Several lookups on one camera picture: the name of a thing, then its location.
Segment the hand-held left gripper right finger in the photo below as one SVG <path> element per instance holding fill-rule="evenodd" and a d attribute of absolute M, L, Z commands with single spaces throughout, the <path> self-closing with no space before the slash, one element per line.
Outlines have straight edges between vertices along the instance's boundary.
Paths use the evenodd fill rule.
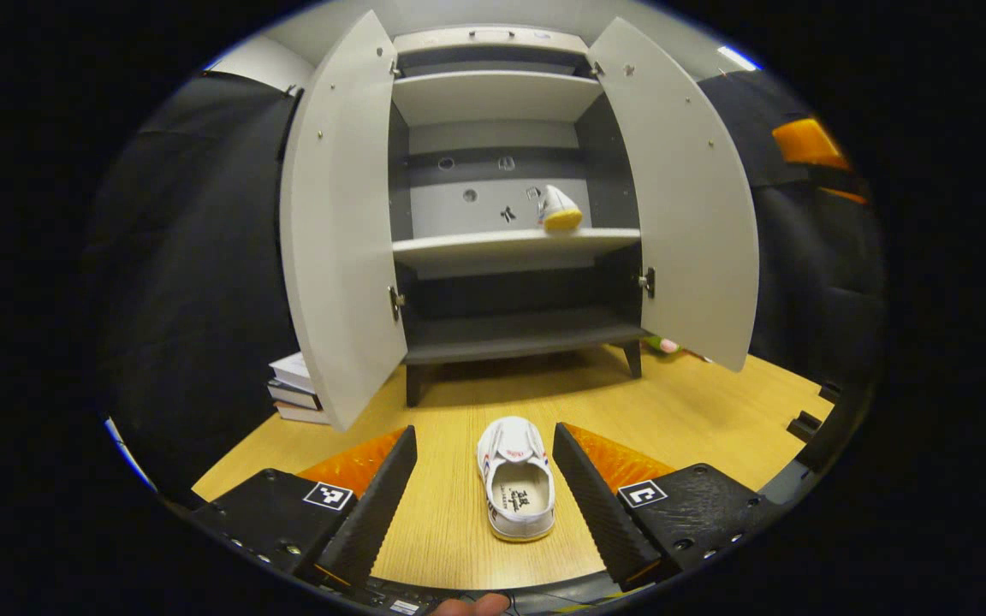
<path fill-rule="evenodd" d="M 622 591 L 692 573 L 767 529 L 782 506 L 705 463 L 675 471 L 560 422 L 553 459 Z"/>

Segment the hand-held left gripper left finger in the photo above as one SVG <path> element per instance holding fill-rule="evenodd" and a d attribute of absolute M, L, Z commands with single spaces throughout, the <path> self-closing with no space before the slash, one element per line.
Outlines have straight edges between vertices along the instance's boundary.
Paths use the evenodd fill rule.
<path fill-rule="evenodd" d="M 264 468 L 189 514 L 266 568 L 336 591 L 371 576 L 418 460 L 414 426 L 299 473 Z"/>

